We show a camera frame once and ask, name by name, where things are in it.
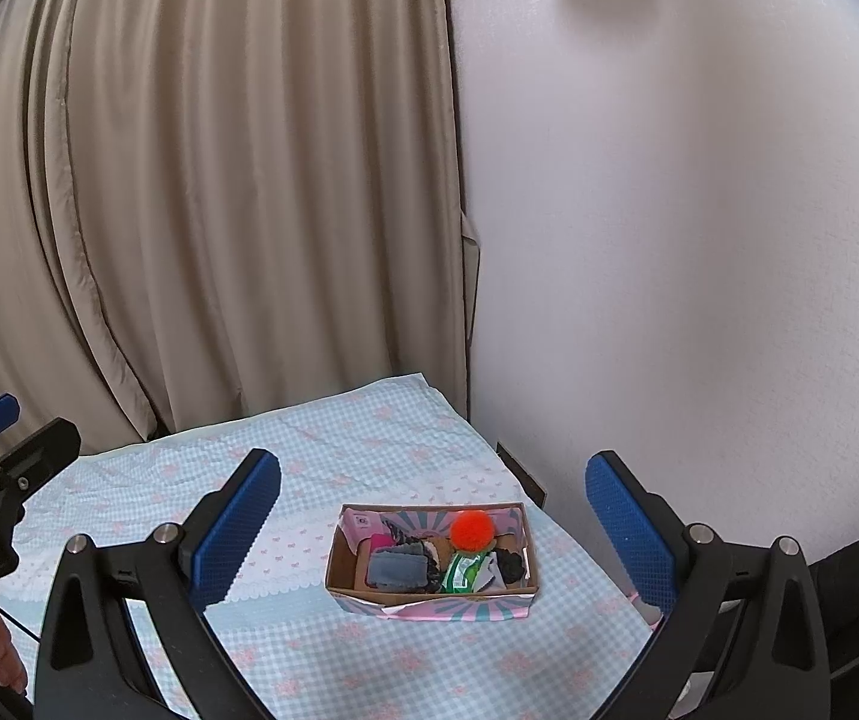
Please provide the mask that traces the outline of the black sock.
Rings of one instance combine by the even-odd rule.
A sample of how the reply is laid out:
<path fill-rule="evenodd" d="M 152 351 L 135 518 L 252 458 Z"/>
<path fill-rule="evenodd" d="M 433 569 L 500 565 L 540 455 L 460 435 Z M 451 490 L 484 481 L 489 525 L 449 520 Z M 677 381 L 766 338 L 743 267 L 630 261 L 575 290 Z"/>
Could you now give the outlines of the black sock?
<path fill-rule="evenodd" d="M 496 548 L 493 551 L 498 566 L 499 577 L 506 587 L 527 583 L 527 561 L 522 553 Z"/>

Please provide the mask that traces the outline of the orange plush fruit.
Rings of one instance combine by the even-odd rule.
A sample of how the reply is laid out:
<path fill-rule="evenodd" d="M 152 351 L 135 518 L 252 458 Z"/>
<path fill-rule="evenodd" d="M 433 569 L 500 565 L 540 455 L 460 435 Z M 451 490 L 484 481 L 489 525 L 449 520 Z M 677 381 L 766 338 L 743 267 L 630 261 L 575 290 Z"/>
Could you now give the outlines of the orange plush fruit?
<path fill-rule="evenodd" d="M 449 541 L 459 553 L 477 554 L 489 550 L 496 539 L 491 515 L 481 509 L 461 511 L 450 525 Z"/>

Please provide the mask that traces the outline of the grey sock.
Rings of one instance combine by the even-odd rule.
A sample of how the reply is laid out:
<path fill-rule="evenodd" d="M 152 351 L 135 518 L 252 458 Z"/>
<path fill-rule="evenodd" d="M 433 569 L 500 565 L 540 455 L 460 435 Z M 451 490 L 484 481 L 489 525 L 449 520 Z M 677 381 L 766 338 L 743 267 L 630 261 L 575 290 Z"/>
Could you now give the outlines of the grey sock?
<path fill-rule="evenodd" d="M 382 592 L 419 592 L 429 580 L 429 559 L 419 544 L 398 544 L 369 558 L 366 583 Z"/>

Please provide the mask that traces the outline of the black white patterned cloth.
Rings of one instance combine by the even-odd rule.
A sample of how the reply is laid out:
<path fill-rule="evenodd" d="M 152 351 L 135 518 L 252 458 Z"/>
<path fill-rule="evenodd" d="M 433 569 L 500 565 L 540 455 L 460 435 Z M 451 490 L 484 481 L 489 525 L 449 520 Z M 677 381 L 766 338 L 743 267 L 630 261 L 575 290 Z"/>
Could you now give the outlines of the black white patterned cloth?
<path fill-rule="evenodd" d="M 442 576 L 444 573 L 441 569 L 441 556 L 436 544 L 432 543 L 429 538 L 418 538 L 410 535 L 402 530 L 402 528 L 389 523 L 387 525 L 388 533 L 395 538 L 397 546 L 418 546 L 423 556 L 426 557 L 426 583 L 421 587 L 421 592 L 436 593 L 442 587 Z"/>

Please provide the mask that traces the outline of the magenta soft pouch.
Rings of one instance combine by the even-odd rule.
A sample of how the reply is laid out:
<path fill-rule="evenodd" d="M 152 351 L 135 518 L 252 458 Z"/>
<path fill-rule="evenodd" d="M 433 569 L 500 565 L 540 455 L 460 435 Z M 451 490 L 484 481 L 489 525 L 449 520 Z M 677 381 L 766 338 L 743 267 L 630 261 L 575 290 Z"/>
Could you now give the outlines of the magenta soft pouch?
<path fill-rule="evenodd" d="M 388 550 L 388 548 L 392 548 L 393 544 L 395 544 L 395 538 L 390 535 L 386 535 L 385 533 L 377 533 L 377 535 L 372 535 L 369 540 L 370 543 L 370 551 L 375 553 L 380 550 Z"/>

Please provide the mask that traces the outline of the green snack packet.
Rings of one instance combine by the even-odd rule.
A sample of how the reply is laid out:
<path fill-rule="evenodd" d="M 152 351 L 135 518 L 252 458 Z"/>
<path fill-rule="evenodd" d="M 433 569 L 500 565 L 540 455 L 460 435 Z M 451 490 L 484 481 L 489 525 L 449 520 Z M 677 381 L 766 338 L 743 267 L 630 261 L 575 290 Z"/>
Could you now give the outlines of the green snack packet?
<path fill-rule="evenodd" d="M 444 592 L 452 593 L 452 595 L 470 595 L 473 593 L 473 578 L 475 578 L 481 558 L 489 551 L 477 554 L 455 553 L 450 559 L 449 567 L 447 567 L 442 579 Z"/>

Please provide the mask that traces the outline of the pink patterned cardboard box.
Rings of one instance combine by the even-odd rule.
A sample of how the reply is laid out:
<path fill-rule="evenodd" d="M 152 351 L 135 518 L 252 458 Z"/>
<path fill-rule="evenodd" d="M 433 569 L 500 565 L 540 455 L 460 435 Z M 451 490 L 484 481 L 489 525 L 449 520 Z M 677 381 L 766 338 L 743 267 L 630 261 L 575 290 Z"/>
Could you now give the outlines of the pink patterned cardboard box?
<path fill-rule="evenodd" d="M 519 502 L 463 507 L 346 507 L 325 589 L 342 608 L 403 621 L 509 621 L 540 590 Z"/>

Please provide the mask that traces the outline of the beige curtain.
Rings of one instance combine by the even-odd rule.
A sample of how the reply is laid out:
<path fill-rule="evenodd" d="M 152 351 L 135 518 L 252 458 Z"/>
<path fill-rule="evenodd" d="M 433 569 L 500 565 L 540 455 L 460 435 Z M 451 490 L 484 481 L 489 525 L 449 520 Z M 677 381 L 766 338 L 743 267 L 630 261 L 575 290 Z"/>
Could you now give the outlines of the beige curtain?
<path fill-rule="evenodd" d="M 89 452 L 468 403 L 449 0 L 0 0 L 0 395 Z"/>

